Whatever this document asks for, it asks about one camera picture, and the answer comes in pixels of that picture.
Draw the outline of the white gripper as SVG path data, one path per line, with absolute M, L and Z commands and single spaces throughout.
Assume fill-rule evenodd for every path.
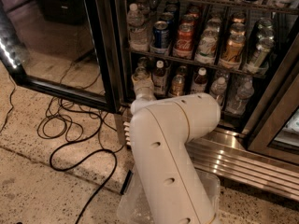
M 152 101 L 155 99 L 151 77 L 132 77 L 136 99 Z

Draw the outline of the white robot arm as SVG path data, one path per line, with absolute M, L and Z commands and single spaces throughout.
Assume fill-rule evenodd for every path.
M 217 127 L 218 103 L 206 93 L 157 100 L 151 79 L 133 83 L 130 142 L 155 224 L 221 224 L 186 149 Z

